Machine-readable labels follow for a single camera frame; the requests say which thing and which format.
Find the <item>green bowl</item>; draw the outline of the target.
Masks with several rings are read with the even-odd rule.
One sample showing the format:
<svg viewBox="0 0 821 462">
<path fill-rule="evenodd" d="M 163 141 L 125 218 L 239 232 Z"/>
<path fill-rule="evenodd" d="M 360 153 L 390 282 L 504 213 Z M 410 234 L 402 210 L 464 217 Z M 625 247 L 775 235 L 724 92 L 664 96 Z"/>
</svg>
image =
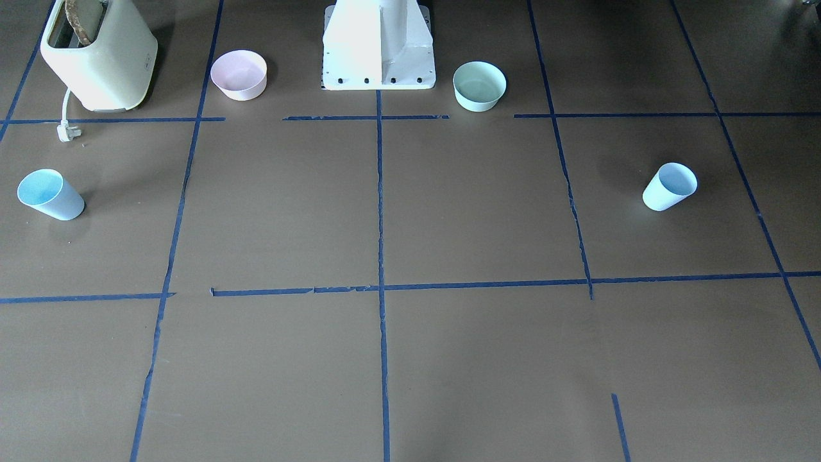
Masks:
<svg viewBox="0 0 821 462">
<path fill-rule="evenodd" d="M 466 62 L 454 71 L 453 91 L 461 108 L 482 113 L 495 107 L 507 90 L 504 72 L 484 61 Z"/>
</svg>

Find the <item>light blue cup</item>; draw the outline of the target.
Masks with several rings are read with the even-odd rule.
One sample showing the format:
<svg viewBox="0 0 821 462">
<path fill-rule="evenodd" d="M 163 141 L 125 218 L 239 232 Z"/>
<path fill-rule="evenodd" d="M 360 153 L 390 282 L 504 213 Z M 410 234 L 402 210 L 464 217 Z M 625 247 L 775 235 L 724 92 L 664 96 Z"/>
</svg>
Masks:
<svg viewBox="0 0 821 462">
<path fill-rule="evenodd" d="M 39 169 L 18 184 L 19 202 L 60 221 L 69 221 L 85 210 L 85 200 L 54 169 Z"/>
<path fill-rule="evenodd" d="M 646 207 L 660 212 L 691 196 L 697 187 L 698 179 L 689 167 L 669 162 L 663 164 L 649 181 L 642 194 L 642 200 Z"/>
</svg>

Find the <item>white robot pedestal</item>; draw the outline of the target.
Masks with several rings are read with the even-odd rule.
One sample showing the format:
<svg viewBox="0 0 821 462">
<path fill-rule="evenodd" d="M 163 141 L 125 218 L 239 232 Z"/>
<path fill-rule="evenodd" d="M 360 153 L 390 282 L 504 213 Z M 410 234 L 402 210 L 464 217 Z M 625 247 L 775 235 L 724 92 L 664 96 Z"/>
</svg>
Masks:
<svg viewBox="0 0 821 462">
<path fill-rule="evenodd" d="M 331 91 L 428 90 L 434 41 L 417 1 L 337 1 L 325 9 L 322 87 Z"/>
</svg>

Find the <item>cream toaster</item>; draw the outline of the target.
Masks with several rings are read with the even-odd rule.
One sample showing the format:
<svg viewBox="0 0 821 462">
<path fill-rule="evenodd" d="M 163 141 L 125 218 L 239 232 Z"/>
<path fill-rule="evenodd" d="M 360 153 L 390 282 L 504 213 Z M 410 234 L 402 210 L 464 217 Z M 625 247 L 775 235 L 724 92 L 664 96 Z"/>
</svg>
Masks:
<svg viewBox="0 0 821 462">
<path fill-rule="evenodd" d="M 132 1 L 78 1 L 80 19 L 97 21 L 84 45 L 68 21 L 65 2 L 51 9 L 39 50 L 82 105 L 96 113 L 138 107 L 149 90 L 158 41 Z"/>
</svg>

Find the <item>pink bowl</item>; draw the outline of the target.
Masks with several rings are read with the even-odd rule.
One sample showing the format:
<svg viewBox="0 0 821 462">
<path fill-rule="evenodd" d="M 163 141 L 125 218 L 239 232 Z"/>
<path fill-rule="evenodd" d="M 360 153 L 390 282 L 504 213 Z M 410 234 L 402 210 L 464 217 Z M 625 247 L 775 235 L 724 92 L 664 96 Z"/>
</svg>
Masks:
<svg viewBox="0 0 821 462">
<path fill-rule="evenodd" d="M 269 67 L 263 56 L 239 49 L 220 56 L 211 65 L 209 76 L 229 99 L 249 101 L 265 91 L 267 70 Z"/>
</svg>

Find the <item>toast slice in toaster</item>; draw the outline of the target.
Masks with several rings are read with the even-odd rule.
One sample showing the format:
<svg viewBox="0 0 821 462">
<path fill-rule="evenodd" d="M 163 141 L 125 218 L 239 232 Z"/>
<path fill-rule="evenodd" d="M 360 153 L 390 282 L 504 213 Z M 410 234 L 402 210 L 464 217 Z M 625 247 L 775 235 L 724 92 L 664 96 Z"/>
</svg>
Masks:
<svg viewBox="0 0 821 462">
<path fill-rule="evenodd" d="M 105 1 L 73 1 L 63 3 L 65 18 L 81 46 L 94 43 L 105 14 Z"/>
</svg>

